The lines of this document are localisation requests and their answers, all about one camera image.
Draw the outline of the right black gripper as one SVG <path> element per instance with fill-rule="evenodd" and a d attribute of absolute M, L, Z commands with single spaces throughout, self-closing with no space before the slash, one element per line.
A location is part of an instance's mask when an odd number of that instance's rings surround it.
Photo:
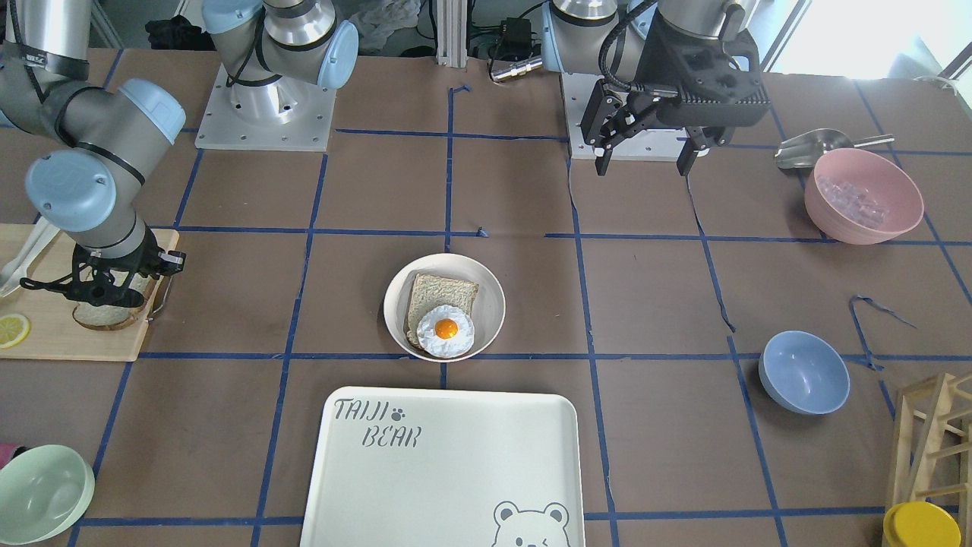
<path fill-rule="evenodd" d="M 48 283 L 21 277 L 20 287 L 60 294 L 66 300 L 93 307 L 138 308 L 145 304 L 146 297 L 133 288 L 135 278 L 158 280 L 179 274 L 185 267 L 185 253 L 166 251 L 155 242 L 142 242 L 125 256 L 105 258 L 76 245 L 71 266 L 69 274 Z"/>

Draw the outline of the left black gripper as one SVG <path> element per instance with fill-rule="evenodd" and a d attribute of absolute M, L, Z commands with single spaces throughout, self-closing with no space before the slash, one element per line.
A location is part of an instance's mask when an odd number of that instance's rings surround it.
<path fill-rule="evenodd" d="M 771 100 L 758 48 L 742 17 L 723 17 L 705 37 L 691 35 L 672 17 L 654 17 L 634 75 L 621 77 L 619 38 L 635 28 L 634 17 L 622 17 L 598 49 L 601 76 L 581 118 L 598 177 L 607 174 L 622 142 L 659 128 L 685 129 L 677 170 L 687 176 L 702 152 L 728 143 L 736 128 L 752 127 L 767 113 Z"/>

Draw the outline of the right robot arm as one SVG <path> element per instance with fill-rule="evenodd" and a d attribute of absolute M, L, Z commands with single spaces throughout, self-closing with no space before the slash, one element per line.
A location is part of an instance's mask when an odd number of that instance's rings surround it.
<path fill-rule="evenodd" d="M 75 242 L 71 270 L 17 278 L 93 307 L 138 308 L 136 278 L 179 274 L 185 254 L 156 240 L 134 200 L 185 126 L 185 109 L 135 77 L 115 91 L 88 80 L 90 1 L 9 1 L 2 45 L 2 118 L 62 146 L 35 160 L 24 186 L 38 214 Z M 250 127 L 305 117 L 302 87 L 349 80 L 360 32 L 330 1 L 204 1 L 229 106 Z"/>

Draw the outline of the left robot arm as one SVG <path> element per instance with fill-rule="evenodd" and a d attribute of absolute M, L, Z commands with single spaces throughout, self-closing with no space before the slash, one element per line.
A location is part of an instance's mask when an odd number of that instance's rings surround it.
<path fill-rule="evenodd" d="M 753 127 L 771 106 L 749 32 L 756 1 L 548 1 L 541 59 L 548 71 L 595 77 L 581 115 L 585 145 L 612 153 L 650 129 L 683 129 L 676 165 Z"/>

